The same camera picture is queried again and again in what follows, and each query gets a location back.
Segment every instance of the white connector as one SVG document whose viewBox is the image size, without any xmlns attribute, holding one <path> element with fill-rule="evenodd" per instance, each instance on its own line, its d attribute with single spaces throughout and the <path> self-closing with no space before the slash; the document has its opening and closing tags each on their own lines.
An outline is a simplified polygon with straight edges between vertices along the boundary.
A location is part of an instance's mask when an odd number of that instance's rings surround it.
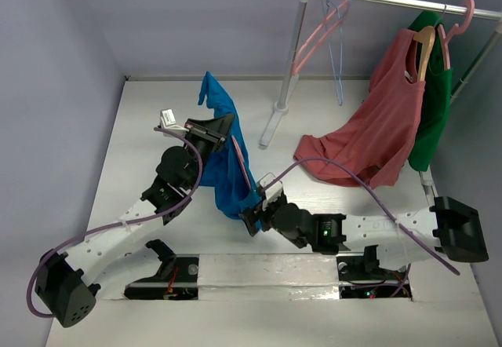
<svg viewBox="0 0 502 347">
<path fill-rule="evenodd" d="M 434 186 L 430 166 L 424 172 L 420 172 L 420 182 L 422 182 L 422 186 Z"/>
<path fill-rule="evenodd" d="M 188 131 L 187 128 L 176 123 L 172 109 L 164 109 L 160 111 L 160 126 L 164 130 L 171 130 L 174 133 L 178 133 L 179 135 L 184 135 L 184 133 Z M 171 137 L 167 133 L 164 133 L 164 136 Z"/>
<path fill-rule="evenodd" d="M 275 180 L 275 175 L 272 173 L 267 173 L 265 176 L 258 181 L 258 185 L 262 188 L 268 186 L 273 180 Z M 265 190 L 265 199 L 262 202 L 262 210 L 265 211 L 269 203 L 275 202 L 279 196 L 281 196 L 283 191 L 282 182 L 277 181 L 270 188 Z"/>
</svg>

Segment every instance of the red tank top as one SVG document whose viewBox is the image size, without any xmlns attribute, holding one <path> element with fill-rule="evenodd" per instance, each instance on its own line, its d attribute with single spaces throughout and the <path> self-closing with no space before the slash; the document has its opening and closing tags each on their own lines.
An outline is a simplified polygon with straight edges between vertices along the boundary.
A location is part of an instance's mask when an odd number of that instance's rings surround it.
<svg viewBox="0 0 502 347">
<path fill-rule="evenodd" d="M 425 82 L 415 81 L 417 43 L 414 31 L 402 29 L 370 79 L 371 92 L 339 130 L 316 138 L 303 135 L 295 159 L 322 156 L 336 160 L 372 188 L 392 186 L 413 148 L 420 123 Z M 302 164 L 319 180 L 340 186 L 358 186 L 338 167 L 319 161 Z"/>
</svg>

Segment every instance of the blue cloth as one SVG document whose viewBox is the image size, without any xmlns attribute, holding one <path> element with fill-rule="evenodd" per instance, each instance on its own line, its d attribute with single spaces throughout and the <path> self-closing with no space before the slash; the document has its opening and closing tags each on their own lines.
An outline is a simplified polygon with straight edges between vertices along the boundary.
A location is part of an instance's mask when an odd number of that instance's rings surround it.
<svg viewBox="0 0 502 347">
<path fill-rule="evenodd" d="M 229 218 L 239 219 L 238 214 L 246 208 L 255 207 L 260 201 L 260 197 L 256 194 L 256 183 L 249 170 L 248 151 L 238 122 L 237 110 L 228 93 L 210 72 L 206 72 L 206 76 L 202 80 L 198 104 L 202 105 L 206 97 L 206 106 L 209 109 L 214 109 L 215 118 L 233 113 L 235 119 L 224 148 L 220 152 L 213 152 L 209 157 L 202 175 L 201 185 L 214 187 L 216 207 Z M 241 148 L 246 172 L 253 187 L 252 191 L 249 190 L 246 179 L 242 174 L 234 143 L 231 139 L 232 135 Z"/>
</svg>

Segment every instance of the screw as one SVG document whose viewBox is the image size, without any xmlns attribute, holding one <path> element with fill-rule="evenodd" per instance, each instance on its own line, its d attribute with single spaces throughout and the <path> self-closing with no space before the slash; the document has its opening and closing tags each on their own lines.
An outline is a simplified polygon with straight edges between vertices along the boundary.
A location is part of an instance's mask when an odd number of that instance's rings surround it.
<svg viewBox="0 0 502 347">
<path fill-rule="evenodd" d="M 190 275 L 197 275 L 198 273 L 198 266 L 195 263 L 192 263 L 191 265 L 188 266 L 188 273 Z"/>
<path fill-rule="evenodd" d="M 348 267 L 347 267 L 347 263 L 345 262 L 340 262 L 338 264 L 338 272 L 341 274 L 341 275 L 345 275 L 347 272 L 348 272 Z"/>
</svg>

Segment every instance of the pink hanger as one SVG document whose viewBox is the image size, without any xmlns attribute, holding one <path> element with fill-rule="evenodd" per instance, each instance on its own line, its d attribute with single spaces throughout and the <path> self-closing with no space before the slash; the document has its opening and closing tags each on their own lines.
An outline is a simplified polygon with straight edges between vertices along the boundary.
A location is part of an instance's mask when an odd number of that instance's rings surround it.
<svg viewBox="0 0 502 347">
<path fill-rule="evenodd" d="M 244 156 L 242 155 L 241 148 L 238 146 L 237 139 L 232 135 L 232 141 L 234 142 L 235 153 L 237 154 L 238 163 L 241 166 L 242 175 L 244 176 L 244 180 L 248 185 L 249 190 L 251 189 L 251 181 L 249 180 L 248 173 L 246 171 L 246 165 L 244 163 Z"/>
<path fill-rule="evenodd" d="M 445 66 L 445 70 L 449 70 L 451 68 L 448 50 L 449 42 L 454 35 L 462 35 L 467 30 L 469 24 L 472 21 L 472 17 L 474 16 L 474 0 L 464 0 L 464 3 L 462 3 L 462 5 L 467 8 L 467 12 L 465 13 L 465 20 L 462 25 L 458 26 L 458 24 L 454 24 L 447 35 L 445 34 L 445 28 L 442 26 L 442 24 L 438 25 L 438 35 L 439 39 L 441 40 L 442 47 L 442 61 Z"/>
<path fill-rule="evenodd" d="M 343 9 L 347 7 L 349 4 L 349 0 L 344 1 L 343 3 L 340 4 L 338 9 Z M 308 62 L 309 59 L 311 59 L 312 54 L 317 50 L 322 43 L 328 38 L 328 36 L 331 34 L 332 31 L 334 31 L 337 27 L 339 27 L 342 24 L 342 20 L 338 20 L 332 27 L 330 27 L 324 35 L 315 43 L 314 47 L 312 47 L 311 51 L 307 53 L 304 59 L 301 60 L 300 63 L 298 63 L 298 58 L 302 54 L 303 51 L 307 48 L 307 46 L 311 43 L 311 41 L 314 39 L 314 37 L 323 29 L 329 21 L 336 15 L 337 10 L 335 9 L 332 11 L 326 18 L 315 28 L 314 32 L 310 35 L 309 38 L 307 38 L 307 41 L 300 47 L 298 50 L 298 53 L 296 54 L 296 59 L 295 59 L 295 64 L 293 67 L 293 76 L 298 74 L 300 72 L 301 68 Z"/>
</svg>

